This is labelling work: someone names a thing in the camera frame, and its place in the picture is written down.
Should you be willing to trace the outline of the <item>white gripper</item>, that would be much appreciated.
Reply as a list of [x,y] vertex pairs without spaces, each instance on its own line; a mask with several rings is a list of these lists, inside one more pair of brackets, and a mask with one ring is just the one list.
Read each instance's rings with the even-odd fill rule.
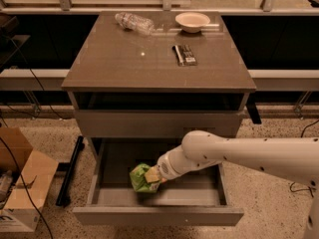
[[173,180],[198,169],[199,165],[188,159],[181,146],[178,146],[163,154],[158,159],[157,166],[152,166],[145,173],[145,179],[147,183],[160,181],[161,177]]

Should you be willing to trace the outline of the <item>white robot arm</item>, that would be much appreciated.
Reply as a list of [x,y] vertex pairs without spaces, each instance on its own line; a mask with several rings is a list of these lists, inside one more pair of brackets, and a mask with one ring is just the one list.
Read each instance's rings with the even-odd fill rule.
[[145,174],[148,182],[173,180],[228,161],[267,174],[319,187],[319,139],[225,138],[193,130],[181,145],[161,155]]

